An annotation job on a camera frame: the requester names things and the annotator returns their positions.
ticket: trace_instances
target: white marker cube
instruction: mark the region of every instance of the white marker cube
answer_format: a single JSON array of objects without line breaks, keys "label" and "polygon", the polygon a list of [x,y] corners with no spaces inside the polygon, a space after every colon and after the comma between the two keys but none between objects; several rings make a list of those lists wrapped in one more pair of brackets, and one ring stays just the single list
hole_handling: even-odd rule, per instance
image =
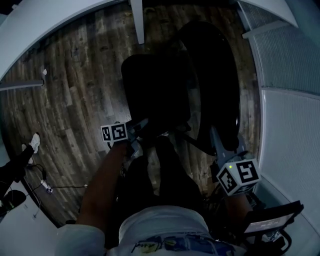
[{"label": "white marker cube", "polygon": [[256,159],[227,162],[216,177],[228,196],[248,192],[261,181]]}]

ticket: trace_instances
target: white shoe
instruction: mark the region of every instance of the white shoe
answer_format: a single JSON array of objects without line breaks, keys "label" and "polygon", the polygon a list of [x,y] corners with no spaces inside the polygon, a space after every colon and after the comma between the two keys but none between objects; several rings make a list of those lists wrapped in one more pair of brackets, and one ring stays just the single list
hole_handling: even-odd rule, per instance
[{"label": "white shoe", "polygon": [[31,142],[29,143],[29,145],[33,148],[34,153],[38,153],[38,148],[40,146],[40,136],[39,133],[35,133],[32,137]]},{"label": "white shoe", "polygon": [[[21,145],[22,151],[25,151],[25,149],[27,148],[26,144],[22,144]],[[28,164],[32,165],[34,163],[34,160],[32,159],[32,157],[29,159]]]}]

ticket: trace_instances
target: white table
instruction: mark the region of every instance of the white table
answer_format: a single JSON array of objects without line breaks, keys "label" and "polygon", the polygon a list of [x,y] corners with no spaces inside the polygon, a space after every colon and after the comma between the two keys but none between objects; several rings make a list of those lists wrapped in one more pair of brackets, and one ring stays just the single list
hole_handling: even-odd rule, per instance
[{"label": "white table", "polygon": [[[0,25],[0,80],[32,45],[54,29],[113,0],[23,0]],[[142,0],[131,0],[138,43],[143,44]]]}]

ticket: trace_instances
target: shirt sleeve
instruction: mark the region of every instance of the shirt sleeve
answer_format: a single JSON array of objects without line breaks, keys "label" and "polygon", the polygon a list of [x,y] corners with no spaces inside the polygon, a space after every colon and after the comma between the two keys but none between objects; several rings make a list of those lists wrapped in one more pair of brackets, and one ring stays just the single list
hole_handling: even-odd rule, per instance
[{"label": "shirt sleeve", "polygon": [[88,225],[65,225],[58,229],[55,256],[103,256],[105,234]]}]

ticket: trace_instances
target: wooden floor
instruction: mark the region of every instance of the wooden floor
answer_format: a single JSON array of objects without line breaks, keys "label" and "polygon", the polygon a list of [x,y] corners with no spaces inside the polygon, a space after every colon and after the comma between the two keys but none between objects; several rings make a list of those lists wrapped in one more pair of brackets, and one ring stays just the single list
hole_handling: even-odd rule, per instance
[{"label": "wooden floor", "polygon": [[[121,64],[132,54],[155,53],[184,24],[207,20],[216,25],[231,45],[238,70],[241,100],[240,132],[248,149],[259,149],[260,109],[256,74],[249,44],[234,10],[197,5],[168,5],[144,9],[145,44],[138,45],[131,8],[121,3],[88,14],[43,40],[25,53],[5,81],[36,80],[47,70],[45,85],[0,92],[2,137],[15,154],[35,132],[41,135],[36,163],[47,171],[52,186],[83,186],[97,170],[108,146],[100,126],[131,119],[122,84]],[[189,90],[190,134],[199,126],[199,90]],[[211,156],[170,135],[187,173],[201,191],[212,189]],[[160,174],[154,150],[149,152],[149,174],[157,192]],[[42,179],[36,169],[25,177],[32,188]],[[41,186],[41,205],[59,223],[76,219],[84,188],[55,189]]]}]

